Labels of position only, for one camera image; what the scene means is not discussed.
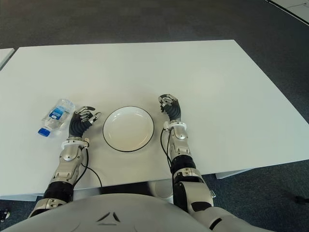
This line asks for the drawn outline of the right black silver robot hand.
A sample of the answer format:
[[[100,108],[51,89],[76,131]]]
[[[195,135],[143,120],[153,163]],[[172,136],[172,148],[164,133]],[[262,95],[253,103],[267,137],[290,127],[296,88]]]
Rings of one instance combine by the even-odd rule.
[[[158,97],[162,113],[166,113],[170,121],[181,120],[181,108],[178,99],[171,94],[163,94]]]

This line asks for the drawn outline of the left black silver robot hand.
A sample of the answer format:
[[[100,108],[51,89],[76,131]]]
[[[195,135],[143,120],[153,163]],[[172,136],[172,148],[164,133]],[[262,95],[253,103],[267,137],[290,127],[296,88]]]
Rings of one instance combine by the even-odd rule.
[[[101,112],[93,113],[93,111],[94,107],[83,106],[73,113],[69,124],[69,140],[76,138],[81,140],[85,131],[101,117]]]

